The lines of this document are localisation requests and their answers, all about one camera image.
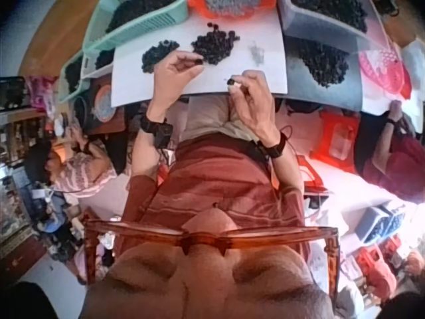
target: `left hand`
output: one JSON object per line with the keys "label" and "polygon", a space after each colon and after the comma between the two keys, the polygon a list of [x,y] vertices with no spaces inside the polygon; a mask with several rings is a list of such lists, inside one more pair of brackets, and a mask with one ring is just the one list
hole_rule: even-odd
{"label": "left hand", "polygon": [[204,70],[195,60],[203,59],[196,53],[173,51],[154,68],[153,98],[147,109],[147,117],[154,122],[163,122],[165,113],[176,102],[190,81]]}
{"label": "left hand", "polygon": [[84,137],[81,127],[78,124],[72,124],[70,130],[75,142],[80,144],[80,149],[82,150],[86,145],[87,139]]}

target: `teal plastic basket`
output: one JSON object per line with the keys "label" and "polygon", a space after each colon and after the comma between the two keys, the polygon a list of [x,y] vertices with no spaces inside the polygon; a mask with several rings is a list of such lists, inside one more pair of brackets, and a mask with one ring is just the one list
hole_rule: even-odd
{"label": "teal plastic basket", "polygon": [[60,70],[59,83],[58,83],[59,103],[65,103],[66,101],[69,101],[71,98],[74,98],[75,96],[77,96],[78,94],[87,90],[90,87],[90,79],[84,80],[81,78],[81,75],[80,75],[80,82],[78,83],[77,89],[73,93],[70,93],[69,84],[65,78],[66,67],[82,55],[83,55],[83,52],[81,50],[78,51],[78,53],[74,55],[72,58],[70,58],[69,61],[65,63],[62,69]]}
{"label": "teal plastic basket", "polygon": [[187,1],[176,0],[172,4],[142,15],[121,27],[106,33],[114,11],[126,0],[100,0],[94,9],[84,37],[82,49],[85,53],[111,50],[148,32],[176,25],[189,16]]}

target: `eyeglass frame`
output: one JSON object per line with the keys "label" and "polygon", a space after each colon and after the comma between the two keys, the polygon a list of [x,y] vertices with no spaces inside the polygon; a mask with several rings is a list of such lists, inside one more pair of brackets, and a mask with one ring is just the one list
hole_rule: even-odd
{"label": "eyeglass frame", "polygon": [[[335,310],[338,295],[340,246],[338,228],[334,227],[261,227],[238,229],[227,231],[215,236],[210,233],[188,233],[181,230],[181,234],[166,234],[148,231],[148,229],[165,228],[144,227],[139,223],[125,223],[120,221],[102,221],[99,219],[85,219],[84,224],[84,248],[86,251],[86,274],[87,285],[96,281],[96,247],[99,243],[98,236],[101,233],[113,232],[127,238],[141,239],[144,242],[162,243],[174,247],[181,247],[187,255],[192,245],[209,245],[216,247],[224,256],[228,249],[247,249],[258,247],[270,247],[278,245],[300,244],[319,239],[325,240],[325,252],[327,253],[327,268],[329,277],[329,297]],[[278,235],[264,235],[257,237],[229,237],[229,235],[248,234],[251,232],[291,231]]]}

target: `white paper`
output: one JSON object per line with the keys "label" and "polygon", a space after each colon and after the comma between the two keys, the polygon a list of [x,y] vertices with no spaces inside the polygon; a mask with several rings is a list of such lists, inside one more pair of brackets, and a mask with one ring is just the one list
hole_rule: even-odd
{"label": "white paper", "polygon": [[[149,100],[153,94],[153,74],[143,73],[141,57],[159,41],[177,41],[179,50],[192,51],[191,43],[199,35],[212,31],[207,27],[211,20],[194,11],[180,25],[173,25],[143,35],[118,47],[114,56],[112,72],[112,106],[121,106],[142,100]],[[277,10],[259,12],[248,20],[213,20],[220,30],[234,30],[240,36],[235,42],[231,55],[217,66],[206,64],[204,72],[189,83],[183,94],[227,92],[226,82],[233,74],[244,70],[263,70],[270,91],[276,94],[288,93],[284,41]],[[256,66],[250,47],[264,49],[264,64]]]}

